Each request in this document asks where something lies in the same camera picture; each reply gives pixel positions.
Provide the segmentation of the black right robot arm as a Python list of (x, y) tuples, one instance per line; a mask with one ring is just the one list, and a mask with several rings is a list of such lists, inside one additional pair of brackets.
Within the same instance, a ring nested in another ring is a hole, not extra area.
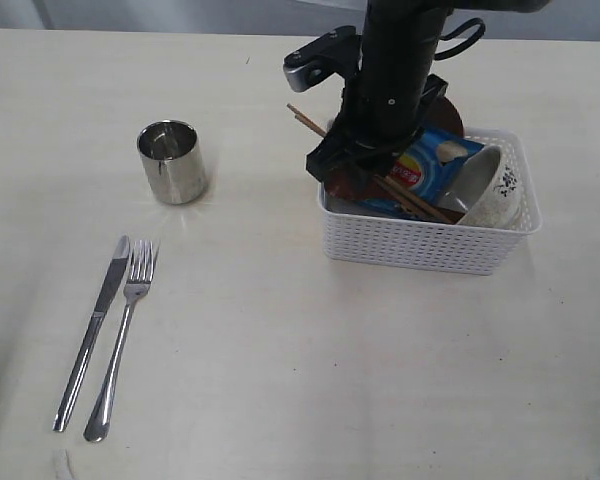
[(340, 167), (387, 173), (421, 134), (434, 99), (447, 84), (431, 74), (434, 61), (475, 44), (486, 27), (474, 18), (444, 34), (456, 9), (531, 13), (543, 1), (371, 1), (364, 29), (337, 28), (284, 60), (287, 79), (305, 91), (340, 75), (342, 104), (331, 129), (306, 157), (307, 171), (326, 181)]

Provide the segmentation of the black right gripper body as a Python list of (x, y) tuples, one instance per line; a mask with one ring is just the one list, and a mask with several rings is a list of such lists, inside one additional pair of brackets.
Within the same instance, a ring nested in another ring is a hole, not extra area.
[(373, 175), (389, 174), (400, 155), (421, 139), (425, 129), (446, 100), (448, 83), (435, 74), (426, 79), (424, 92), (416, 106), (415, 120), (408, 131), (396, 137), (383, 137), (366, 132), (355, 123), (355, 108), (351, 95), (343, 94), (343, 108), (319, 145), (306, 157), (306, 171), (321, 183), (327, 183), (338, 173), (356, 179), (361, 187)]

